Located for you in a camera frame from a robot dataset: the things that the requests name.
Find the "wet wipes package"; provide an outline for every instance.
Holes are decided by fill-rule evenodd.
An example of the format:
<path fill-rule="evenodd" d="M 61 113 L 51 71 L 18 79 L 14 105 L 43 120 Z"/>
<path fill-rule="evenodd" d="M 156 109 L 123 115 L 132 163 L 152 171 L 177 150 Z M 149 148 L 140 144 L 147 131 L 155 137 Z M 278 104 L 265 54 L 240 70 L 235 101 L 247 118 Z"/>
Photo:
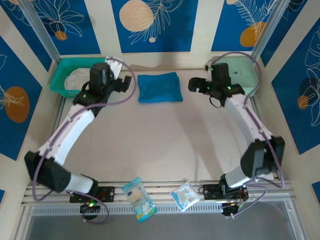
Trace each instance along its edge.
<path fill-rule="evenodd" d="M 200 196 L 188 181 L 170 194 L 182 212 L 200 200 Z"/>
<path fill-rule="evenodd" d="M 148 196 L 140 177 L 124 185 L 122 191 L 133 206 L 139 223 L 142 223 L 157 212 L 157 208 Z"/>

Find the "teal plastic basket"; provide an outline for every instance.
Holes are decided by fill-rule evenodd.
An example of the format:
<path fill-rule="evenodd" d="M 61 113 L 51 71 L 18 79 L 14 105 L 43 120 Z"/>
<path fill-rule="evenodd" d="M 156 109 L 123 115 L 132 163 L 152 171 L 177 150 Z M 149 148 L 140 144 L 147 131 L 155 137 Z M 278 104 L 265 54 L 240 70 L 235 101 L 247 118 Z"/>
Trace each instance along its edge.
<path fill-rule="evenodd" d="M 90 69 L 95 63 L 103 63 L 105 61 L 104 57 L 70 57 L 63 58 L 53 75 L 50 90 L 57 92 L 66 98 L 74 98 L 79 90 L 65 90 L 65 80 L 66 78 L 76 69 L 86 68 Z"/>

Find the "beige circle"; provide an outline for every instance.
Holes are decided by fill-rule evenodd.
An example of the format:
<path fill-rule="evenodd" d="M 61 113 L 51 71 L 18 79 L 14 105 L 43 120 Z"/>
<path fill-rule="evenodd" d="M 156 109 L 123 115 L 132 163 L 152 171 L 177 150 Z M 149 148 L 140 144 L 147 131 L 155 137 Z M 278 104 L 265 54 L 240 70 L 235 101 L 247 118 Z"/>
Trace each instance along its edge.
<path fill-rule="evenodd" d="M 130 0 L 120 9 L 119 17 L 125 29 L 131 32 L 146 30 L 154 22 L 151 8 L 141 0 Z"/>
<path fill-rule="evenodd" d="M 156 41 L 156 39 L 153 36 L 149 38 L 150 43 L 154 43 L 155 41 Z"/>
<path fill-rule="evenodd" d="M 10 3 L 14 4 L 14 5 L 19 5 L 19 0 L 8 0 Z"/>
<path fill-rule="evenodd" d="M 226 4 L 232 5 L 238 2 L 238 0 L 226 0 Z"/>

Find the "cable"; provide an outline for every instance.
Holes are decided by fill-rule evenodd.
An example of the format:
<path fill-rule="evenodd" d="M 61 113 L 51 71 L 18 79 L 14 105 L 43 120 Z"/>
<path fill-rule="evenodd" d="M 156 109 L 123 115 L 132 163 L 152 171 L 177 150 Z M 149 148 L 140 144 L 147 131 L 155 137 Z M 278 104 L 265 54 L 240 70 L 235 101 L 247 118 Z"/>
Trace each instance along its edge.
<path fill-rule="evenodd" d="M 88 221 L 87 219 L 85 219 L 85 212 L 86 211 L 84 210 L 81 216 L 82 216 L 82 219 L 85 223 L 93 224 L 93 225 L 101 225 L 101 224 L 104 224 L 106 221 L 108 221 L 110 212 L 109 212 L 109 208 L 107 207 L 107 205 L 103 201 L 101 201 L 100 199 L 98 199 L 94 196 L 91 196 L 89 194 L 82 193 L 79 191 L 75 191 L 73 193 L 82 195 L 82 196 L 90 198 L 90 199 L 93 199 L 93 200 L 97 201 L 98 203 L 100 203 L 106 209 L 107 214 L 106 214 L 106 217 L 102 221 Z"/>
<path fill-rule="evenodd" d="M 218 58 L 216 58 L 211 64 L 215 64 L 217 61 L 219 61 L 220 59 L 222 59 L 223 57 L 227 56 L 227 55 L 230 55 L 230 54 L 240 54 L 240 55 L 244 55 L 246 57 L 248 57 L 249 59 L 251 59 L 255 65 L 257 66 L 258 68 L 258 83 L 257 85 L 249 92 L 248 95 L 245 96 L 245 99 L 244 99 L 244 102 L 243 102 L 243 106 L 244 106 L 244 109 L 246 110 L 246 112 L 248 113 L 248 115 L 250 116 L 250 118 L 252 119 L 252 121 L 254 122 L 254 124 L 256 125 L 256 127 L 258 128 L 260 134 L 263 136 L 263 138 L 265 139 L 270 151 L 271 151 L 271 154 L 272 154 L 272 157 L 274 159 L 274 162 L 275 162 L 275 165 L 278 169 L 278 172 L 279 172 L 279 176 L 280 176 L 280 180 L 281 180 L 281 185 L 278 185 L 264 177 L 255 177 L 255 178 L 252 178 L 250 179 L 249 181 L 247 181 L 246 183 L 244 183 L 243 185 L 246 185 L 246 186 L 249 186 L 249 187 L 257 187 L 257 188 L 263 188 L 264 189 L 264 192 L 261 196 L 259 196 L 255 201 L 253 201 L 249 206 L 247 206 L 246 208 L 244 208 L 243 210 L 237 212 L 236 214 L 233 214 L 232 216 L 229 216 L 227 218 L 234 218 L 235 216 L 239 215 L 240 213 L 242 213 L 243 211 L 247 210 L 248 208 L 251 208 L 254 204 L 256 204 L 266 193 L 267 193 L 267 188 L 265 186 L 261 186 L 261 185 L 254 185 L 254 184 L 248 184 L 250 182 L 252 182 L 253 179 L 260 179 L 260 180 L 264 180 L 264 181 L 267 181 L 268 183 L 271 183 L 273 184 L 274 186 L 276 186 L 277 188 L 280 188 L 280 189 L 283 189 L 285 187 L 285 177 L 284 177 L 284 174 L 283 174 L 283 171 L 282 171 L 282 168 L 280 166 L 280 163 L 279 163 L 279 160 L 278 160 L 278 157 L 277 157 L 277 154 L 270 142 L 270 140 L 267 138 L 265 132 L 263 131 L 262 127 L 260 126 L 260 124 L 258 123 L 258 121 L 256 120 L 255 116 L 252 114 L 252 112 L 250 111 L 250 109 L 248 108 L 248 99 L 249 97 L 260 87 L 260 84 L 261 84 L 261 80 L 262 80 L 262 69 L 261 69 L 261 66 L 259 65 L 259 63 L 257 62 L 257 60 L 252 57 L 251 55 L 245 53 L 245 52 L 241 52 L 241 51 L 230 51 L 230 52 L 227 52 L 221 56 L 219 56 Z"/>
<path fill-rule="evenodd" d="M 217 109 L 221 108 L 222 105 L 221 105 L 221 104 L 220 104 L 220 106 L 214 105 L 214 104 L 212 103 L 212 101 L 211 101 L 211 98 L 212 98 L 212 96 L 209 97 L 209 102 L 211 103 L 211 105 L 214 106 L 214 107 L 217 108 Z"/>
<path fill-rule="evenodd" d="M 223 57 L 227 56 L 227 55 L 230 55 L 230 54 L 240 54 L 240 55 L 244 55 L 246 57 L 248 57 L 249 59 L 251 59 L 255 65 L 257 66 L 258 68 L 258 83 L 257 85 L 249 92 L 248 95 L 245 96 L 245 99 L 244 99 L 244 102 L 243 102 L 243 106 L 246 110 L 246 112 L 248 113 L 248 115 L 250 116 L 250 118 L 252 119 L 252 121 L 254 122 L 254 124 L 256 125 L 256 127 L 258 128 L 258 130 L 260 131 L 260 133 L 262 134 L 263 138 L 265 139 L 270 151 L 271 151 L 271 154 L 272 154 L 272 157 L 274 159 L 274 162 L 275 162 L 275 165 L 278 169 L 278 172 L 279 172 L 279 175 L 280 175 L 280 180 L 281 180 L 281 186 L 279 186 L 278 184 L 274 183 L 275 186 L 277 186 L 278 188 L 284 188 L 285 186 L 285 177 L 284 177 L 284 174 L 283 174 L 283 171 L 281 169 L 281 166 L 280 166 L 280 163 L 279 163 L 279 160 L 278 160 L 278 157 L 276 155 L 276 152 L 274 150 L 274 148 L 272 147 L 272 144 L 271 142 L 269 141 L 269 139 L 267 138 L 266 134 L 264 133 L 262 127 L 260 126 L 260 124 L 258 123 L 258 121 L 256 120 L 255 116 L 252 114 L 252 112 L 250 111 L 250 109 L 248 108 L 248 99 L 249 97 L 260 87 L 260 84 L 261 84 L 261 80 L 262 80 L 262 69 L 261 69 L 261 66 L 259 65 L 259 63 L 257 62 L 257 60 L 245 53 L 245 52 L 241 52 L 241 51 L 230 51 L 230 52 L 227 52 L 221 56 L 219 56 L 218 58 L 216 58 L 211 64 L 215 64 L 217 61 L 219 61 L 220 59 L 222 59 Z"/>
<path fill-rule="evenodd" d="M 241 190 L 241 191 L 239 191 L 239 192 L 240 192 L 240 193 L 243 193 L 247 198 L 249 198 L 248 193 L 246 193 L 245 191 Z"/>
<path fill-rule="evenodd" d="M 198 192 L 201 195 L 205 195 L 204 186 L 199 187 Z"/>
<path fill-rule="evenodd" d="M 133 80 L 134 80 L 134 87 L 133 87 L 133 91 L 132 93 L 124 100 L 121 100 L 121 101 L 118 101 L 118 102 L 112 102 L 112 103 L 95 103 L 95 104 L 91 104 L 91 105 L 88 105 L 88 106 L 85 106 L 83 107 L 82 109 L 80 109 L 79 111 L 77 111 L 75 114 L 73 114 L 69 121 L 66 121 L 62 127 L 59 129 L 59 131 L 56 133 L 56 135 L 53 137 L 52 141 L 49 143 L 49 147 L 44 151 L 42 157 L 40 158 L 40 161 L 38 163 L 38 165 L 36 166 L 36 169 L 35 169 L 35 172 L 34 172 L 34 175 L 33 175 L 33 180 L 32 180 L 32 196 L 33 196 L 33 199 L 36 201 L 36 202 L 40 202 L 42 201 L 43 199 L 45 199 L 47 196 L 49 196 L 53 191 L 51 190 L 50 192 L 48 192 L 46 195 L 44 195 L 42 198 L 38 198 L 37 197 L 37 193 L 36 193 L 36 187 L 37 187 L 37 179 L 38 179 L 38 175 L 39 175 L 39 171 L 40 171 L 40 168 L 46 158 L 46 156 L 48 155 L 48 153 L 51 151 L 52 147 L 54 146 L 54 144 L 56 143 L 56 141 L 58 140 L 58 138 L 60 137 L 60 135 L 66 130 L 67 126 L 78 116 L 80 115 L 81 113 L 83 113 L 84 111 L 88 110 L 88 109 L 92 109 L 92 108 L 96 108 L 96 107 L 105 107 L 107 105 L 118 105 L 118 104 L 122 104 L 126 101 L 128 101 L 136 92 L 136 89 L 137 89 L 137 84 L 138 84 L 138 81 L 137 81 L 137 77 L 134 73 L 134 71 L 131 69 L 131 67 L 129 67 L 126 63 L 124 63 L 123 61 L 121 60 L 118 60 L 116 58 L 106 58 L 106 60 L 113 60 L 113 61 L 116 61 L 118 63 L 121 63 L 123 66 L 125 66 L 129 72 L 131 73 L 132 77 L 133 77 Z M 108 217 L 109 217 L 109 209 L 108 207 L 99 199 L 93 197 L 93 196 L 90 196 L 86 193 L 82 193 L 82 192 L 77 192 L 77 194 L 80 194 L 80 195 L 83 195 L 85 197 L 88 197 L 88 198 L 92 198 L 94 200 L 96 200 L 97 202 L 99 202 L 100 204 L 102 204 L 106 210 L 107 210 L 107 217 L 105 220 L 101 221 L 101 222 L 89 222 L 89 221 L 86 221 L 88 223 L 91 223 L 91 224 L 101 224 L 101 223 L 104 223 Z"/>
<path fill-rule="evenodd" d="M 264 189 L 264 192 L 259 196 L 257 197 L 249 206 L 247 206 L 246 208 L 242 209 L 241 211 L 238 211 L 237 213 L 235 214 L 232 214 L 231 216 L 227 216 L 226 218 L 229 219 L 229 218 L 234 218 L 235 216 L 243 213 L 245 210 L 251 208 L 253 205 L 255 205 L 264 195 L 266 195 L 268 189 L 265 187 L 265 186 L 261 186 L 261 185 L 254 185 L 254 184 L 248 184 L 247 186 L 249 187 L 253 187 L 253 188 L 261 188 L 261 189 Z"/>

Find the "white cloth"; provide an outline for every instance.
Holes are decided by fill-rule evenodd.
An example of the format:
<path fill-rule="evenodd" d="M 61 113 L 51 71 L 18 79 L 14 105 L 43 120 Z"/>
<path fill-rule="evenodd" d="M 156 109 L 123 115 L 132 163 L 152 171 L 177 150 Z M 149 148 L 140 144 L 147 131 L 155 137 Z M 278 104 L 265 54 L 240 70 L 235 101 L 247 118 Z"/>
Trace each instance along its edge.
<path fill-rule="evenodd" d="M 89 82 L 90 68 L 78 68 L 70 73 L 64 81 L 65 90 L 81 90 L 82 86 Z"/>

